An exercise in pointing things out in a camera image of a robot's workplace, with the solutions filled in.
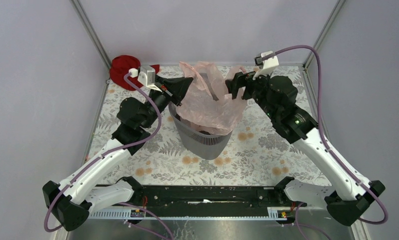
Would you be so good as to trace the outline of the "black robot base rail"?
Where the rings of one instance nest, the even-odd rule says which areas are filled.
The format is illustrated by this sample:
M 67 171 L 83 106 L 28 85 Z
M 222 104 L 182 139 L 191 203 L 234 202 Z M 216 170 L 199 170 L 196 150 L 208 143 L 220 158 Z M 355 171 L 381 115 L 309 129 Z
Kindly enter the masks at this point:
M 136 188 L 127 203 L 151 208 L 188 206 L 251 206 L 284 208 L 291 210 L 299 205 L 289 200 L 280 190 L 262 186 L 164 186 L 145 185 Z

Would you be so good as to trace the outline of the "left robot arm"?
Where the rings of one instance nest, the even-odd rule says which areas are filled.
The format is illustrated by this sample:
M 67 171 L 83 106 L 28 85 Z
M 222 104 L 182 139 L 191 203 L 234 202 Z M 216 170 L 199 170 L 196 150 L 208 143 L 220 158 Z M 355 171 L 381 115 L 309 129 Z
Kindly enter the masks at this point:
M 101 189 L 94 188 L 122 160 L 133 156 L 159 132 L 163 121 L 161 113 L 170 103 L 181 106 L 193 80 L 192 77 L 155 76 L 149 93 L 135 87 L 145 102 L 128 97 L 120 103 L 116 115 L 120 124 L 102 149 L 67 178 L 58 183 L 50 180 L 42 187 L 47 232 L 60 228 L 71 232 L 91 213 L 121 202 L 135 206 L 142 201 L 142 191 L 125 179 Z

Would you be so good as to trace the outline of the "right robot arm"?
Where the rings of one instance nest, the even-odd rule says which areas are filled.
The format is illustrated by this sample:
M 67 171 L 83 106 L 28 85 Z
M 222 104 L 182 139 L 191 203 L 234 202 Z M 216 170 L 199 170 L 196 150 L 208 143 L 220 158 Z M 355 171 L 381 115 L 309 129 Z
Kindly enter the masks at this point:
M 276 133 L 305 154 L 330 182 L 321 186 L 285 177 L 274 187 L 277 204 L 306 203 L 351 226 L 385 190 L 380 181 L 369 180 L 354 169 L 320 133 L 316 120 L 297 105 L 298 90 L 290 78 L 238 72 L 225 85 L 233 98 L 254 100 Z

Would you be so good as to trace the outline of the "pink plastic trash bag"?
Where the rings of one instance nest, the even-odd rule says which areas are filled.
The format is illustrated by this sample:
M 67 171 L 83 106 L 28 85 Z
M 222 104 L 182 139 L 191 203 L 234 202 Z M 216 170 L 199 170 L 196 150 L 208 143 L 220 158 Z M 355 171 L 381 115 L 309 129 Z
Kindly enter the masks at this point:
M 232 132 L 243 118 L 247 101 L 242 99 L 243 88 L 238 90 L 237 97 L 233 99 L 225 81 L 232 80 L 237 73 L 245 74 L 246 69 L 236 65 L 223 76 L 217 66 L 210 62 L 199 61 L 192 66 L 181 61 L 179 67 L 185 77 L 193 78 L 181 106 L 176 107 L 180 118 L 198 132 L 222 136 Z

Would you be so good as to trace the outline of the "grey slotted trash bin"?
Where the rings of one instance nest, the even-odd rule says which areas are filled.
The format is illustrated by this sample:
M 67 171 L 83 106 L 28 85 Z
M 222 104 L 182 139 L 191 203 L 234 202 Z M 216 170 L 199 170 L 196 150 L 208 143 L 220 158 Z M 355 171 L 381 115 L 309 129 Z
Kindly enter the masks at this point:
M 172 103 L 168 109 L 174 120 L 182 145 L 202 159 L 212 160 L 217 158 L 229 142 L 233 131 L 227 135 L 214 135 L 206 131 L 196 131 L 189 126 L 187 121 L 180 118 L 176 112 L 176 107 Z

